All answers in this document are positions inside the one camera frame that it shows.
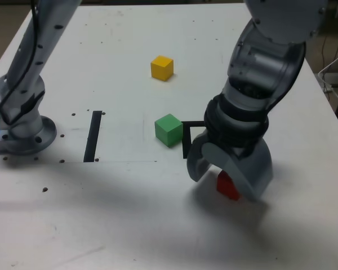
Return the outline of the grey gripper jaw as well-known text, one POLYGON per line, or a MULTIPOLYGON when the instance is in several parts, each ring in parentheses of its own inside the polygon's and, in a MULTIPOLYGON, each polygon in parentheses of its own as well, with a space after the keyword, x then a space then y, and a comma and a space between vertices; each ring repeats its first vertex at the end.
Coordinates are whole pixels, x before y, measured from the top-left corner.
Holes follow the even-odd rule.
POLYGON ((190 178, 198 182, 211 166, 202 154, 202 146, 209 142, 207 132, 203 132, 196 136, 189 149, 186 166, 190 178))
POLYGON ((259 200, 273 179, 272 158, 264 139, 253 148, 231 147, 228 150, 208 142, 202 146, 202 154, 210 164, 227 173, 247 200, 259 200))

